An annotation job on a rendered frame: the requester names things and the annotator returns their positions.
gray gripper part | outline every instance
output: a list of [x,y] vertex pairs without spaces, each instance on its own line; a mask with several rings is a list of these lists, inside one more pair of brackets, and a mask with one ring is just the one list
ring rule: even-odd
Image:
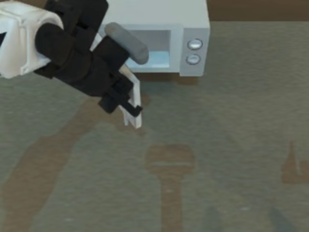
[[109,23],[104,28],[105,34],[116,41],[138,64],[145,64],[149,59],[148,47],[117,23]]

robotic arm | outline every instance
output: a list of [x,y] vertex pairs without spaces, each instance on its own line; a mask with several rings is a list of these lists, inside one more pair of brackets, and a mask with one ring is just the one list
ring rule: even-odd
[[48,0],[44,9],[18,1],[0,2],[0,73],[13,78],[29,72],[57,78],[93,97],[112,113],[118,106],[137,128],[139,81],[125,66],[131,57],[148,61],[147,47],[116,23],[98,29],[106,0]]

